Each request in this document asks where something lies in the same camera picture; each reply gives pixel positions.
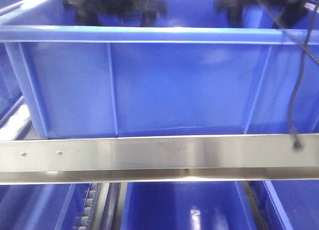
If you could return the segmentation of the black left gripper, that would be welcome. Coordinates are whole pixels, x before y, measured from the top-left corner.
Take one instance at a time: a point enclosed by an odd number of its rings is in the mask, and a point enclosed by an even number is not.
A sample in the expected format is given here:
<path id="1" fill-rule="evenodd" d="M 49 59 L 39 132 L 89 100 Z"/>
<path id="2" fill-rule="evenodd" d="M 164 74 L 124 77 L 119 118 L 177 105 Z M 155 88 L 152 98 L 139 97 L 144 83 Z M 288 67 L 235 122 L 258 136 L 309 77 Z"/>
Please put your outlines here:
<path id="1" fill-rule="evenodd" d="M 139 16 L 140 25 L 155 25 L 158 16 L 167 17 L 167 3 L 160 0 L 63 0 L 65 9 L 75 9 L 79 25 L 101 25 L 99 14 L 115 15 L 120 21 Z"/>

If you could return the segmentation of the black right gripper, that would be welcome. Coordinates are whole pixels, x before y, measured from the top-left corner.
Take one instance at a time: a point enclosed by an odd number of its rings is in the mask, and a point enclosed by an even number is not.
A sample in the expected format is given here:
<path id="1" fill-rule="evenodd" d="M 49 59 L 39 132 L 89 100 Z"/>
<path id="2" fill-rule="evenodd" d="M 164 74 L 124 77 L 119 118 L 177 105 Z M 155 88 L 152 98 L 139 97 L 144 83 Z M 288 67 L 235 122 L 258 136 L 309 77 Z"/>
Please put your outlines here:
<path id="1" fill-rule="evenodd" d="M 307 0 L 215 0 L 214 9 L 225 11 L 230 28 L 243 27 L 243 10 L 250 5 L 260 5 L 266 10 L 279 9 L 273 17 L 273 28 L 292 28 L 306 17 L 309 11 L 305 8 Z"/>

